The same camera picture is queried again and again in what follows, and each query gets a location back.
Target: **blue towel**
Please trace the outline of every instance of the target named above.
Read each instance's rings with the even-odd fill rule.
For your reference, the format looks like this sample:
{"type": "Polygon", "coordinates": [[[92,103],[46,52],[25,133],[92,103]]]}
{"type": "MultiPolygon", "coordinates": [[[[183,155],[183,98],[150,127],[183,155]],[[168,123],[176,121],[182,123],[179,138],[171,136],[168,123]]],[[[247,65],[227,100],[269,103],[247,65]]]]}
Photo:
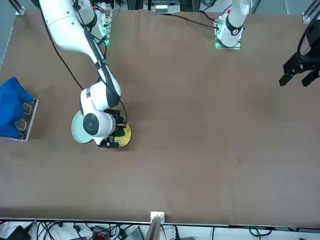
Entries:
{"type": "Polygon", "coordinates": [[[0,86],[0,137],[20,138],[15,123],[25,114],[22,104],[32,101],[14,76],[0,86]]]}

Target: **robotic arm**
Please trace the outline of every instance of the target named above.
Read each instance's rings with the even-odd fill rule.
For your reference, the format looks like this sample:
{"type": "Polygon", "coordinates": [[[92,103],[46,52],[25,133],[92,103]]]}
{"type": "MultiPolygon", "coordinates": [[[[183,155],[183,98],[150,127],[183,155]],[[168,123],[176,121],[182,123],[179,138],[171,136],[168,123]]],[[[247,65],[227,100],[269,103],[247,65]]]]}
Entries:
{"type": "Polygon", "coordinates": [[[117,117],[111,108],[120,102],[120,86],[112,74],[107,61],[104,59],[93,35],[78,21],[94,23],[91,29],[97,27],[97,17],[89,0],[80,1],[83,15],[77,15],[75,7],[80,7],[78,0],[40,0],[40,7],[55,43],[62,49],[80,52],[88,55],[95,65],[102,81],[84,89],[80,94],[80,110],[83,115],[83,129],[93,137],[99,147],[118,148],[120,144],[113,141],[110,144],[109,136],[116,129],[117,117]]]}
{"type": "Polygon", "coordinates": [[[222,26],[217,39],[227,48],[238,43],[249,10],[248,0],[232,0],[231,11],[221,16],[222,26]]]}

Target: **black cable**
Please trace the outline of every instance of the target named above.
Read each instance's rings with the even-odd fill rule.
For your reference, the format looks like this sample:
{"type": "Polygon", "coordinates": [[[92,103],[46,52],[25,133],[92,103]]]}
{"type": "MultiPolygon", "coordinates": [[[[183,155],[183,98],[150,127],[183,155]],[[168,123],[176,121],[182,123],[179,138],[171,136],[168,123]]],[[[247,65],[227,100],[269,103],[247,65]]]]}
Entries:
{"type": "Polygon", "coordinates": [[[213,227],[213,229],[212,229],[212,240],[214,240],[215,229],[216,229],[216,227],[213,227]]]}
{"type": "Polygon", "coordinates": [[[54,222],[50,227],[48,227],[48,225],[47,225],[44,221],[41,222],[41,225],[42,225],[43,228],[46,230],[46,232],[45,232],[45,234],[44,234],[44,236],[43,236],[43,240],[46,239],[46,237],[47,237],[48,234],[49,234],[49,237],[50,237],[51,240],[55,240],[55,238],[54,238],[54,237],[51,235],[51,233],[50,233],[50,230],[51,230],[52,226],[55,225],[55,222],[54,222]]]}
{"type": "Polygon", "coordinates": [[[174,240],[181,240],[180,236],[179,236],[179,231],[176,225],[174,225],[174,229],[175,229],[175,238],[174,240]]]}
{"type": "Polygon", "coordinates": [[[54,41],[50,35],[50,32],[49,32],[49,29],[48,29],[48,26],[46,24],[46,20],[45,20],[45,17],[44,17],[44,13],[42,12],[42,10],[40,10],[41,12],[41,16],[42,16],[42,20],[43,20],[43,23],[44,23],[44,26],[45,26],[45,30],[46,30],[46,33],[48,34],[49,36],[49,39],[52,43],[52,46],[55,50],[55,53],[58,55],[58,57],[60,58],[60,60],[63,62],[64,66],[66,67],[66,69],[69,71],[69,73],[71,74],[71,76],[73,77],[74,81],[76,82],[76,84],[78,84],[78,86],[83,90],[84,88],[81,86],[81,84],[78,82],[78,80],[76,79],[76,77],[74,76],[74,74],[72,73],[72,71],[70,70],[70,68],[68,67],[68,65],[66,64],[65,60],[61,57],[61,55],[59,54],[55,44],[54,44],[54,41]]]}
{"type": "Polygon", "coordinates": [[[41,232],[39,233],[40,224],[41,224],[42,227],[43,227],[42,222],[43,222],[43,221],[39,221],[38,227],[36,228],[36,240],[39,240],[39,237],[41,236],[41,234],[44,232],[44,230],[46,230],[45,228],[43,228],[43,229],[41,230],[41,232]]]}
{"type": "Polygon", "coordinates": [[[204,10],[203,10],[203,11],[199,11],[199,12],[202,13],[202,14],[204,14],[204,16],[205,16],[207,19],[209,19],[210,21],[215,21],[215,19],[209,17],[208,14],[207,14],[204,10]]]}
{"type": "Polygon", "coordinates": [[[81,229],[80,229],[80,227],[78,225],[76,225],[75,222],[73,223],[73,229],[76,231],[76,233],[78,234],[79,238],[84,240],[84,238],[79,233],[81,229]]]}
{"type": "Polygon", "coordinates": [[[87,224],[86,222],[84,222],[84,224],[87,226],[87,228],[88,228],[88,229],[90,229],[90,231],[91,231],[91,232],[93,232],[93,231],[94,231],[94,227],[93,227],[93,226],[91,226],[91,227],[90,227],[90,226],[88,226],[88,224],[87,224]]]}
{"type": "Polygon", "coordinates": [[[223,13],[225,13],[231,6],[232,6],[232,3],[223,11],[223,13]]]}
{"type": "Polygon", "coordinates": [[[209,8],[213,7],[215,5],[216,1],[218,1],[218,0],[213,0],[213,2],[202,11],[204,12],[204,11],[208,10],[209,8]]]}
{"type": "Polygon", "coordinates": [[[219,30],[219,28],[216,27],[216,26],[210,26],[210,25],[207,25],[207,24],[198,22],[198,21],[191,20],[191,19],[186,18],[186,17],[183,17],[183,16],[178,16],[178,15],[174,15],[174,14],[172,14],[172,15],[170,15],[170,16],[174,16],[174,17],[177,17],[177,18],[180,18],[180,19],[184,19],[184,20],[186,20],[186,21],[189,21],[189,22],[194,23],[194,24],[198,24],[198,25],[203,26],[203,27],[207,27],[207,28],[219,30]]]}
{"type": "Polygon", "coordinates": [[[165,238],[165,240],[167,240],[167,235],[166,235],[166,231],[165,231],[165,229],[164,229],[164,226],[161,225],[161,228],[162,228],[162,230],[163,230],[164,238],[165,238]]]}
{"type": "Polygon", "coordinates": [[[83,24],[83,27],[85,27],[85,26],[86,26],[86,25],[85,25],[85,22],[84,22],[84,20],[82,19],[81,15],[80,15],[80,13],[79,13],[78,8],[76,7],[75,10],[76,10],[76,12],[78,13],[79,18],[81,19],[81,22],[82,22],[82,24],[83,24]]]}
{"type": "Polygon", "coordinates": [[[250,227],[249,227],[249,232],[251,233],[251,235],[253,235],[253,236],[259,238],[259,240],[261,240],[261,237],[269,236],[269,235],[271,234],[272,230],[269,230],[269,232],[267,232],[267,233],[262,233],[262,234],[261,234],[261,233],[259,232],[259,230],[258,230],[257,227],[255,227],[255,226],[250,226],[250,227]],[[252,229],[256,230],[257,234],[254,234],[254,233],[252,232],[252,229]]]}

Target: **mounting plate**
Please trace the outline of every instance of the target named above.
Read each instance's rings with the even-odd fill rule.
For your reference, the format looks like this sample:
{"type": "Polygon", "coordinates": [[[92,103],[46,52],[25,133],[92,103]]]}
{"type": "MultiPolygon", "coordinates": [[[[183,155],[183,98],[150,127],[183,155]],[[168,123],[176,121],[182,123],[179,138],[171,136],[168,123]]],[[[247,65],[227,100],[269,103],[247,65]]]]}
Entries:
{"type": "Polygon", "coordinates": [[[214,29],[214,47],[216,49],[236,49],[236,50],[240,50],[241,49],[240,39],[241,39],[241,35],[242,35],[244,29],[242,29],[240,34],[239,34],[238,43],[233,47],[227,47],[227,46],[223,45],[220,41],[218,41],[217,36],[219,34],[221,34],[221,30],[222,30],[223,26],[225,25],[224,22],[225,22],[224,15],[219,16],[214,21],[214,26],[219,28],[219,30],[218,29],[214,29]]]}

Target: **electrical cord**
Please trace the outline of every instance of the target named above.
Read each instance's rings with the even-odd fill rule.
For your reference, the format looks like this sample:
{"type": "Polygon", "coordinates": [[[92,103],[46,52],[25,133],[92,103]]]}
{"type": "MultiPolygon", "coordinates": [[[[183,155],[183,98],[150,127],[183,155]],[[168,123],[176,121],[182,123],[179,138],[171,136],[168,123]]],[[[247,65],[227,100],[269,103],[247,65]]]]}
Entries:
{"type": "Polygon", "coordinates": [[[253,236],[259,238],[259,240],[261,240],[261,237],[269,236],[271,234],[272,230],[269,230],[269,232],[267,232],[267,233],[260,233],[257,227],[250,226],[249,227],[249,232],[251,233],[251,235],[253,235],[253,236]]]}
{"type": "Polygon", "coordinates": [[[174,225],[174,229],[175,229],[175,238],[174,240],[181,240],[180,236],[179,236],[179,231],[176,225],[174,225]]]}
{"type": "Polygon", "coordinates": [[[39,221],[39,224],[38,224],[38,226],[37,226],[37,228],[36,228],[36,240],[39,240],[39,237],[41,236],[41,234],[44,232],[44,230],[46,230],[46,228],[44,228],[44,225],[42,224],[42,222],[43,222],[43,221],[39,221]],[[39,233],[40,224],[42,225],[43,229],[42,229],[41,232],[39,233]]]}
{"type": "Polygon", "coordinates": [[[203,11],[199,11],[199,12],[202,13],[202,14],[204,14],[204,16],[205,16],[207,19],[209,19],[210,21],[215,21],[215,19],[209,17],[208,14],[207,14],[204,10],[203,10],[203,11]]]}
{"type": "Polygon", "coordinates": [[[81,228],[80,228],[80,226],[78,226],[78,225],[76,225],[76,223],[74,222],[73,223],[73,229],[75,229],[75,231],[76,231],[76,233],[78,234],[78,236],[79,236],[79,238],[80,239],[82,239],[82,240],[84,240],[84,238],[80,235],[80,231],[81,231],[81,228]]]}
{"type": "Polygon", "coordinates": [[[225,13],[231,6],[232,6],[232,3],[223,11],[223,13],[225,13]]]}
{"type": "Polygon", "coordinates": [[[194,21],[194,20],[186,18],[184,16],[179,16],[179,15],[174,15],[174,14],[171,14],[170,16],[177,17],[177,18],[180,18],[180,19],[184,19],[186,21],[189,21],[189,22],[194,23],[194,24],[198,24],[198,25],[203,26],[203,27],[219,30],[219,28],[216,27],[216,26],[211,26],[211,25],[207,25],[207,24],[204,24],[204,23],[201,23],[201,22],[198,22],[198,21],[194,21]]]}
{"type": "Polygon", "coordinates": [[[91,232],[94,231],[94,227],[93,226],[89,226],[86,222],[84,222],[84,224],[87,226],[88,229],[90,229],[91,232]]]}
{"type": "Polygon", "coordinates": [[[214,240],[215,229],[216,229],[216,227],[212,228],[212,239],[211,240],[214,240]]]}
{"type": "Polygon", "coordinates": [[[166,231],[165,231],[165,229],[164,229],[164,226],[161,225],[161,228],[162,228],[162,230],[163,230],[164,238],[165,238],[165,240],[167,240],[167,235],[166,235],[166,231]]]}
{"type": "Polygon", "coordinates": [[[209,8],[213,7],[215,5],[216,1],[218,1],[218,0],[213,0],[213,2],[209,6],[207,6],[204,10],[202,10],[200,12],[204,12],[204,11],[208,10],[209,8]]]}
{"type": "Polygon", "coordinates": [[[47,235],[49,235],[49,237],[50,237],[51,240],[55,240],[55,238],[52,236],[52,234],[50,233],[50,231],[51,231],[52,228],[53,228],[56,224],[58,224],[58,223],[57,223],[57,222],[54,222],[50,227],[49,227],[49,225],[47,225],[45,222],[44,222],[43,224],[44,224],[44,225],[46,226],[46,228],[47,228],[47,231],[46,231],[46,233],[45,233],[44,236],[43,236],[43,240],[46,239],[47,235]]]}
{"type": "Polygon", "coordinates": [[[61,57],[61,55],[59,54],[55,44],[54,44],[54,41],[51,37],[51,34],[49,32],[49,29],[48,29],[48,26],[47,26],[47,23],[46,23],[46,20],[45,20],[45,16],[44,16],[44,13],[42,12],[42,10],[40,10],[41,12],[41,16],[42,16],[42,20],[43,20],[43,23],[44,23],[44,26],[45,26],[45,30],[46,30],[46,33],[48,34],[49,36],[49,39],[50,39],[50,42],[52,43],[52,46],[54,48],[54,51],[55,53],[58,55],[58,57],[60,58],[60,60],[63,62],[64,66],[66,67],[66,69],[69,71],[70,75],[73,77],[74,81],[76,82],[76,84],[78,84],[78,86],[83,90],[84,88],[81,86],[81,84],[78,82],[78,80],[76,79],[75,75],[72,73],[72,71],[70,70],[70,68],[68,67],[68,65],[66,64],[65,60],[61,57]]]}
{"type": "Polygon", "coordinates": [[[126,230],[130,227],[132,227],[133,225],[129,225],[127,226],[126,228],[122,229],[120,226],[118,226],[119,228],[119,233],[117,234],[117,236],[113,239],[113,240],[116,240],[116,239],[119,239],[119,240],[125,240],[128,236],[126,234],[126,230]]]}

